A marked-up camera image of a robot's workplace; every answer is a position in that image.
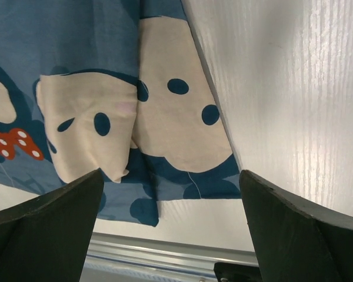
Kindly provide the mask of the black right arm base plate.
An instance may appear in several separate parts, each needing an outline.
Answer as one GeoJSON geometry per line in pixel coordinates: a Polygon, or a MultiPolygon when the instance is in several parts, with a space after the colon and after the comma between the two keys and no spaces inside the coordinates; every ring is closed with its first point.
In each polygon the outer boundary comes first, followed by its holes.
{"type": "Polygon", "coordinates": [[[258,267],[218,262],[214,264],[218,282],[263,282],[258,267]]]}

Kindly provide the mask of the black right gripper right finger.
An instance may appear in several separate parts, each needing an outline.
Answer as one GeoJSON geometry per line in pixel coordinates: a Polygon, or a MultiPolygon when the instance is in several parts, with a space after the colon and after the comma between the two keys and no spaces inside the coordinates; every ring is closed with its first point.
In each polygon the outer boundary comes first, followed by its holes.
{"type": "Polygon", "coordinates": [[[264,281],[353,281],[353,217],[243,170],[242,202],[264,281]]]}

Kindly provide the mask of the aluminium mounting rail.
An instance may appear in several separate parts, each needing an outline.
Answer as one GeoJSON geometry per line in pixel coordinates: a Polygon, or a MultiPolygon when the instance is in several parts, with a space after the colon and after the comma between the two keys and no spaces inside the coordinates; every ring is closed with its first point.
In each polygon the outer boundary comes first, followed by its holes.
{"type": "Polygon", "coordinates": [[[254,252],[94,233],[85,265],[112,273],[169,281],[219,281],[217,263],[258,267],[254,252]]]}

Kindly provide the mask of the blue cartoon mouse placemat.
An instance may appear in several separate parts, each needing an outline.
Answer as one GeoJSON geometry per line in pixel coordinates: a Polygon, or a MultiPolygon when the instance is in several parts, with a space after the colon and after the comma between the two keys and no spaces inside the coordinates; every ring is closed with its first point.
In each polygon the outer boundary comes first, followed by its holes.
{"type": "Polygon", "coordinates": [[[180,1],[0,1],[0,184],[100,170],[98,217],[238,199],[239,168],[180,1]]]}

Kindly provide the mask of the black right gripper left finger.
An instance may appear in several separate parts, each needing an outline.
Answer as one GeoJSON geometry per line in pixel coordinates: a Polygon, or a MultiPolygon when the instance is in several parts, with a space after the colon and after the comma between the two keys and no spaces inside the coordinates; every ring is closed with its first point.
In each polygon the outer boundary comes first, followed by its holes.
{"type": "Polygon", "coordinates": [[[0,281],[79,281],[101,204],[94,170],[0,211],[0,281]]]}

